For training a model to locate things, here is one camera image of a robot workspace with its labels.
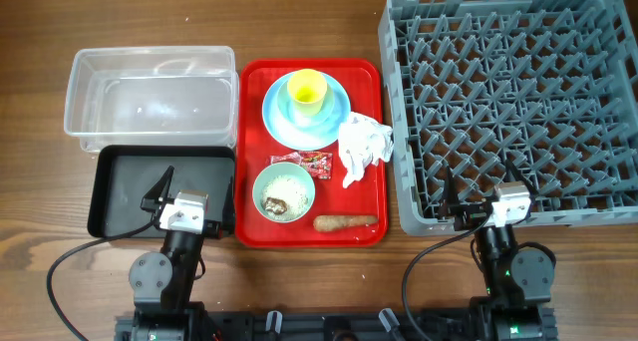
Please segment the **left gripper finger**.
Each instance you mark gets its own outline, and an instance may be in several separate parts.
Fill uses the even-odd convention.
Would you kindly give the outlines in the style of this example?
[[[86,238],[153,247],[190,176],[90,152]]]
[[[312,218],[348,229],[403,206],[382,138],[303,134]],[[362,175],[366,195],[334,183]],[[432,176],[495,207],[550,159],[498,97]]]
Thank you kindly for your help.
[[[222,209],[222,225],[235,226],[234,177],[230,178]]]
[[[158,212],[165,206],[173,172],[174,167],[169,166],[161,178],[145,193],[141,201],[143,211]]]

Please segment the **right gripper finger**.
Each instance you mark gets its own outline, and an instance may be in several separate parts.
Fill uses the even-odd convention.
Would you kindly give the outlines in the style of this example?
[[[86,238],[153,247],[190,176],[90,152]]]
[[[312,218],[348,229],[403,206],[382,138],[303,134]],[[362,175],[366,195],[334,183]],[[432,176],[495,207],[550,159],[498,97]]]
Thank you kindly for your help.
[[[536,188],[533,186],[533,184],[526,177],[523,176],[521,171],[514,165],[514,163],[512,161],[506,160],[504,162],[504,166],[505,166],[505,177],[504,177],[505,181],[508,181],[508,182],[515,182],[515,181],[522,182],[524,184],[524,186],[527,188],[527,190],[529,191],[529,194],[531,196],[537,196]]]
[[[453,207],[459,204],[459,193],[457,191],[455,176],[450,167],[446,167],[446,176],[443,192],[443,205]]]

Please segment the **brown food chunk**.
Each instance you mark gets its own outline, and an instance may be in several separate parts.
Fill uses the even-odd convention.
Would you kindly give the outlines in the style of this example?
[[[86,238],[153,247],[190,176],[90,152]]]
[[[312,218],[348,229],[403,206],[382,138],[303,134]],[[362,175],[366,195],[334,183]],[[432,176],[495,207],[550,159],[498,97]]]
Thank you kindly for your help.
[[[287,203],[284,200],[270,196],[263,202],[262,206],[266,212],[273,215],[284,214],[288,209]]]

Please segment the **green bowl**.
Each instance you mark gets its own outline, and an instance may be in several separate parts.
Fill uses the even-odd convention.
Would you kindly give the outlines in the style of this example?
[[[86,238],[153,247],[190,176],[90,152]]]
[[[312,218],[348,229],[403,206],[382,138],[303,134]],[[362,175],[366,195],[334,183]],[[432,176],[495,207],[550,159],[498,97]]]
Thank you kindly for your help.
[[[281,176],[281,175],[286,175],[286,176],[293,176],[298,178],[301,183],[306,187],[307,189],[307,194],[308,194],[308,199],[309,199],[309,204],[307,209],[304,211],[304,213],[298,217],[297,219],[293,219],[290,221],[275,221],[274,219],[269,218],[264,209],[261,206],[261,192],[264,189],[264,187],[266,186],[266,184],[273,180],[275,177],[277,176]],[[253,197],[253,202],[255,207],[257,208],[258,212],[264,216],[266,219],[276,222],[276,223],[290,223],[293,221],[296,221],[298,219],[300,219],[302,216],[304,216],[305,214],[307,214],[309,212],[309,210],[311,209],[314,200],[315,200],[315,183],[314,180],[312,178],[312,176],[302,167],[292,164],[292,163],[276,163],[273,165],[270,165],[268,167],[266,167],[256,178],[255,182],[253,183],[253,188],[252,188],[252,197]]]

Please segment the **white rice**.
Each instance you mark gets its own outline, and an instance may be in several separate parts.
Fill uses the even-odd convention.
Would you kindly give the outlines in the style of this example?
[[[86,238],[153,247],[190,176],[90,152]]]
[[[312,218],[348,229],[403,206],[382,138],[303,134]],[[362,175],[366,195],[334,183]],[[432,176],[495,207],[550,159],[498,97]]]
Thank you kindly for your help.
[[[306,187],[293,176],[281,175],[269,181],[261,192],[261,206],[269,196],[284,200],[288,206],[287,211],[281,215],[273,215],[264,210],[266,215],[275,221],[297,219],[309,204]]]

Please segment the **brown sweet potato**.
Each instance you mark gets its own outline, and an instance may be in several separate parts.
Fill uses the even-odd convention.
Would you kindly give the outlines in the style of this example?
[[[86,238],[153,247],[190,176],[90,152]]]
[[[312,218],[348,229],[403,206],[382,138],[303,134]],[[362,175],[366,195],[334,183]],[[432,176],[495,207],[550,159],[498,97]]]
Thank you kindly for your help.
[[[318,232],[326,233],[377,223],[378,218],[373,215],[319,215],[313,220],[313,227]]]

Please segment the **red candy wrapper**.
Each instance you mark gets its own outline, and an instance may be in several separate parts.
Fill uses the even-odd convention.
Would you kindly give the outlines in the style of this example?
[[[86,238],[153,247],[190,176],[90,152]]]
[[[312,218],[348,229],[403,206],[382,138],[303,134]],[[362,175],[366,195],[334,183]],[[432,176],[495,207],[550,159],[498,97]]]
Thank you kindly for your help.
[[[292,152],[284,156],[272,156],[269,163],[292,163],[304,168],[313,178],[330,179],[333,155],[326,152]]]

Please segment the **white napkin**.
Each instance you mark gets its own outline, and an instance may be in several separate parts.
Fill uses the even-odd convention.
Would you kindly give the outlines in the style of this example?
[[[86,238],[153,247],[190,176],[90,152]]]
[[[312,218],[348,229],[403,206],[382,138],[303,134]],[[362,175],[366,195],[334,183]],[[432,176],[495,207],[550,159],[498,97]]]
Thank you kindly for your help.
[[[368,165],[387,163],[394,150],[393,129],[375,119],[351,112],[338,130],[338,156],[346,169],[342,186],[360,181]]]

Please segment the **yellow plastic cup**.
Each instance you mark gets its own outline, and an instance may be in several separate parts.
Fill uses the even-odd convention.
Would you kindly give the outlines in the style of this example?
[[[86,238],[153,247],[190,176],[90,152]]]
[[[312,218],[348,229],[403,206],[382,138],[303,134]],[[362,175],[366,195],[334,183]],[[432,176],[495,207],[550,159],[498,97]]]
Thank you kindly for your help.
[[[294,109],[302,116],[317,115],[328,93],[324,75],[313,69],[301,69],[292,73],[287,82],[287,93]]]

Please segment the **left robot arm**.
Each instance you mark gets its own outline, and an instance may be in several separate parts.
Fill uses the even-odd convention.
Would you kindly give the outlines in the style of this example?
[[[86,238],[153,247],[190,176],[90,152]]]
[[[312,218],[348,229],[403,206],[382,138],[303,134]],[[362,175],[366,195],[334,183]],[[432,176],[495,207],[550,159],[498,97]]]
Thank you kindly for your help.
[[[135,313],[129,326],[117,327],[117,340],[220,340],[219,327],[201,302],[192,302],[193,283],[203,271],[201,251],[207,238],[234,233],[234,182],[228,184],[220,220],[207,219],[208,194],[180,190],[168,195],[174,167],[143,196],[141,209],[152,215],[151,225],[165,232],[158,252],[140,256],[131,266],[129,282]]]

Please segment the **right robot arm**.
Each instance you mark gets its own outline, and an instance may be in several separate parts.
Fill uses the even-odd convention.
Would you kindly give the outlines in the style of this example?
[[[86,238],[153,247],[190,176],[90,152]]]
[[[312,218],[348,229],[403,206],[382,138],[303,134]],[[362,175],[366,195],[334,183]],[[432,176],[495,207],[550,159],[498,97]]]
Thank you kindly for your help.
[[[468,329],[476,340],[556,340],[551,286],[556,257],[538,242],[516,240],[514,227],[528,220],[537,190],[511,161],[504,180],[480,203],[463,204],[451,170],[446,170],[441,215],[454,219],[456,231],[473,239],[473,258],[482,273],[486,297],[470,301]]]

